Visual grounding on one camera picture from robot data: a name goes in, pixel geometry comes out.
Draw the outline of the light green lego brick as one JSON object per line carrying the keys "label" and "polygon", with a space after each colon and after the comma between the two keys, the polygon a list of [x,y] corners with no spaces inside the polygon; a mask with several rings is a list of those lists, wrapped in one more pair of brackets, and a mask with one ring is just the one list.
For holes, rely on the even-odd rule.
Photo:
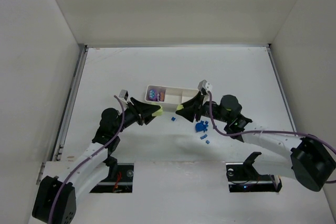
{"label": "light green lego brick", "polygon": [[178,111],[178,110],[182,110],[184,107],[183,107],[183,105],[182,104],[179,104],[178,106],[177,106],[177,108],[176,108],[176,110]]}

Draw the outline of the light green lego slide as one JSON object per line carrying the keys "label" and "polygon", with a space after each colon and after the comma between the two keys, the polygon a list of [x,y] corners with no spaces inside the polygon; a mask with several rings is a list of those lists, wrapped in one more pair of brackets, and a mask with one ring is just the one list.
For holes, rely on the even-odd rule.
{"label": "light green lego slide", "polygon": [[161,116],[162,114],[163,114],[163,108],[162,106],[160,106],[160,108],[157,111],[152,113],[152,116]]}

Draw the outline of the purple flower lego block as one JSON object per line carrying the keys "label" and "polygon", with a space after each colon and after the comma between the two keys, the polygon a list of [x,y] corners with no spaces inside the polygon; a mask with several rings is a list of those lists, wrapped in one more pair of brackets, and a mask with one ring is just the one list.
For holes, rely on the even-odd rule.
{"label": "purple flower lego block", "polygon": [[165,89],[163,88],[150,88],[148,90],[148,99],[155,102],[164,102]]}

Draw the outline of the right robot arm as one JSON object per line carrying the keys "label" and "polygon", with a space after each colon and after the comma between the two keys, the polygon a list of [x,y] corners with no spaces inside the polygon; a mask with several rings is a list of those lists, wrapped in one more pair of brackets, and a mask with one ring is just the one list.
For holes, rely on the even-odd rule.
{"label": "right robot arm", "polygon": [[311,191],[320,191],[335,171],[335,160],[330,155],[335,149],[318,137],[298,132],[267,130],[242,115],[242,106],[233,95],[222,96],[220,103],[205,101],[198,93],[191,100],[177,106],[176,114],[190,122],[201,117],[211,122],[224,122],[223,131],[213,124],[213,129],[242,143],[260,146],[283,158],[284,162],[263,162],[261,152],[252,153],[243,163],[248,179],[260,175],[279,175],[295,179]]}

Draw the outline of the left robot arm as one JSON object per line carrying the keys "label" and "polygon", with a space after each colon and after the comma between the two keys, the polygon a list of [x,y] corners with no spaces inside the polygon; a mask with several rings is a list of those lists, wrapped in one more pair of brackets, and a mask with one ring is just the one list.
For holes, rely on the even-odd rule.
{"label": "left robot arm", "polygon": [[131,98],[119,102],[121,111],[107,108],[89,147],[62,173],[45,176],[38,188],[32,217],[44,223],[71,223],[79,199],[103,179],[112,176],[118,161],[111,156],[120,143],[119,134],[130,125],[147,125],[162,112],[159,105]]}

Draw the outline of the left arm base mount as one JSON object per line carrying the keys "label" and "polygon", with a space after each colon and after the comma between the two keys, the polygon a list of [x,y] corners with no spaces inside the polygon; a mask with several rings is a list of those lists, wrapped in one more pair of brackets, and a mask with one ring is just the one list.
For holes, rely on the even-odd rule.
{"label": "left arm base mount", "polygon": [[109,172],[105,179],[99,182],[91,191],[92,194],[111,193],[125,194],[133,191],[134,164],[119,163],[114,157],[109,157],[104,163]]}

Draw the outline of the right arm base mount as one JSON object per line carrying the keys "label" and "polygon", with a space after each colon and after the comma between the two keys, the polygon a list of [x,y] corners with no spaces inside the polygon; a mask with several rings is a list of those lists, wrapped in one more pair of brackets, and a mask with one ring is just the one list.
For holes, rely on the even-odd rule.
{"label": "right arm base mount", "polygon": [[230,193],[279,193],[282,181],[278,176],[259,174],[253,167],[261,152],[252,152],[243,162],[226,163],[226,177]]}

